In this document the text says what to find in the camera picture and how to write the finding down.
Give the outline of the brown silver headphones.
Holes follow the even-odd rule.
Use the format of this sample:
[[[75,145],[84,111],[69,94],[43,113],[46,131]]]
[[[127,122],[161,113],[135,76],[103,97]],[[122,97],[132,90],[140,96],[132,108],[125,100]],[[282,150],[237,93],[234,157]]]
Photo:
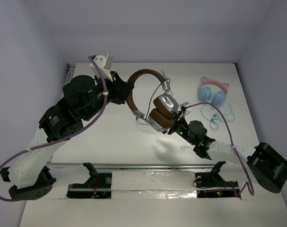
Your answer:
[[[169,79],[155,70],[138,70],[131,75],[127,82],[131,85],[134,85],[140,76],[147,74],[155,76],[160,81],[160,85],[165,92],[153,100],[154,108],[149,113],[146,122],[156,131],[165,132],[174,125],[174,114],[177,113],[179,104],[174,99],[174,97],[169,94]]]

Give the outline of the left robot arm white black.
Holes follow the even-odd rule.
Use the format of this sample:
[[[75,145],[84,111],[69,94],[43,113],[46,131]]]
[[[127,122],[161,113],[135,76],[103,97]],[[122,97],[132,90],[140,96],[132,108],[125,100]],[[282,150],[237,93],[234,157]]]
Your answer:
[[[12,183],[6,202],[37,200],[48,194],[56,182],[46,166],[53,154],[68,140],[90,128],[108,103],[124,104],[134,89],[117,72],[107,78],[101,73],[78,75],[63,86],[63,98],[50,107],[39,121],[39,135],[29,147],[0,165],[0,175]]]

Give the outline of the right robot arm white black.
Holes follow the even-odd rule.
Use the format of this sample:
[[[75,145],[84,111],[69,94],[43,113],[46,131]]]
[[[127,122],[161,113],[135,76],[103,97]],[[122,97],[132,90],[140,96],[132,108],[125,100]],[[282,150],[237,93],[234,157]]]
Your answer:
[[[194,153],[202,159],[239,164],[246,182],[253,190],[253,182],[272,193],[280,193],[287,180],[287,161],[272,146],[265,142],[255,147],[236,146],[233,140],[222,143],[207,136],[207,129],[200,121],[177,119],[167,134],[181,136],[194,146]]]

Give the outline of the pink blue cat-ear headphones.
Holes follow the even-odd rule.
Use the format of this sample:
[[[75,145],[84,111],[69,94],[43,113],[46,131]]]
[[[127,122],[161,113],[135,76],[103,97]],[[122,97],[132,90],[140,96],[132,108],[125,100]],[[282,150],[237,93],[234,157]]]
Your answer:
[[[220,88],[220,90],[214,93],[212,89],[208,87],[208,85],[214,85]],[[223,83],[220,82],[219,80],[202,77],[197,95],[200,101],[203,102],[211,101],[212,104],[216,106],[221,106],[227,98],[228,88],[229,83]]]

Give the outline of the white foil-taped cover block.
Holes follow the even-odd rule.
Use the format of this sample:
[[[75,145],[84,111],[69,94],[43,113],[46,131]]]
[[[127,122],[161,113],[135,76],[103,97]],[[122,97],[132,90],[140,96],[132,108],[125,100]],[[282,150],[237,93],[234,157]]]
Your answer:
[[[112,199],[195,199],[194,172],[189,171],[114,171]]]

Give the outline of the aluminium side rail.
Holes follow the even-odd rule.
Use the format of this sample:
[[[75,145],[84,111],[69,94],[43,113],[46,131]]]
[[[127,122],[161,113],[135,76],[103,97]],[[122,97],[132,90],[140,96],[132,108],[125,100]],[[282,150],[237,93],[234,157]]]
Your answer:
[[[67,64],[67,73],[66,73],[64,85],[68,84],[73,78],[75,67],[76,67],[75,64],[70,64],[70,63]]]

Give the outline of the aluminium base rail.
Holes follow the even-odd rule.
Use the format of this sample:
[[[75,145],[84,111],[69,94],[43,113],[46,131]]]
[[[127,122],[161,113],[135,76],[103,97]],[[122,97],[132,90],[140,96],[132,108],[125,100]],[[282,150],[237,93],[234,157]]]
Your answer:
[[[171,171],[171,170],[179,170],[179,171],[189,171],[194,172],[194,178],[195,173],[197,172],[209,172],[214,167],[212,164],[206,165],[206,166],[141,166],[141,165],[114,165],[114,164],[93,164],[93,167],[98,171],[98,173],[111,173],[113,174],[114,171],[138,171],[138,170],[144,170],[144,171]]]

